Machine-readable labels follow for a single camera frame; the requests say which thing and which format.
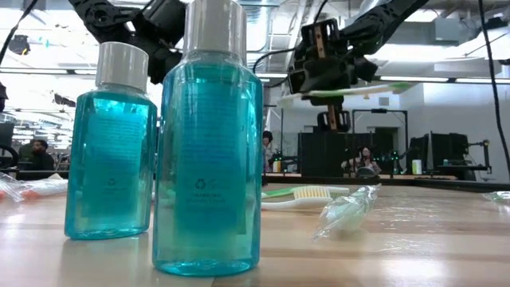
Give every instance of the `bottle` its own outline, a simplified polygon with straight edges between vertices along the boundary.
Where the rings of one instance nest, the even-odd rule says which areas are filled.
[[[163,83],[152,255],[163,272],[259,261],[263,87],[245,67],[246,25],[230,0],[187,7],[184,57]]]
[[[97,89],[78,97],[65,235],[106,239],[149,227],[157,112],[147,98],[148,55],[100,46]]]

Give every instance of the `blue mouthwash bottle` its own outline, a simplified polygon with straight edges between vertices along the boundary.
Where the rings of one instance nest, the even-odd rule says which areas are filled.
[[[65,235],[105,239],[149,227],[156,107],[147,98],[148,55],[131,45],[100,46],[97,89],[78,97]]]
[[[152,261],[221,276],[259,262],[261,81],[245,67],[246,14],[231,0],[186,11],[184,58],[164,81]]]

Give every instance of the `plastic bag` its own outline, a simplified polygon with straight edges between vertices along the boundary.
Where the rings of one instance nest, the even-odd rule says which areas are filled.
[[[510,204],[510,191],[494,191],[491,193],[483,194],[484,198],[492,202],[501,202]]]
[[[8,196],[15,202],[21,202],[26,199],[64,194],[67,192],[67,182],[67,179],[62,179],[59,175],[23,182],[0,173],[0,199]]]
[[[372,210],[380,186],[360,187],[353,194],[327,204],[320,214],[320,225],[312,239],[337,237],[357,231]]]

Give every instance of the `bottle cap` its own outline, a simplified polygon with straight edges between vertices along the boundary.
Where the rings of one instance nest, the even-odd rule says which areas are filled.
[[[246,12],[232,0],[194,0],[186,9],[183,52],[222,51],[246,63]]]
[[[96,86],[118,84],[147,91],[149,55],[133,45],[105,42],[99,48]]]

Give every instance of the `wooden table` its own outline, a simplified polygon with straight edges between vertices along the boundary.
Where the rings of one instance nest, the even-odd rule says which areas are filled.
[[[317,243],[319,210],[265,211],[258,269],[215,279],[154,270],[150,233],[71,242],[64,205],[0,203],[1,287],[510,285],[510,206],[478,194],[383,187],[363,231]]]

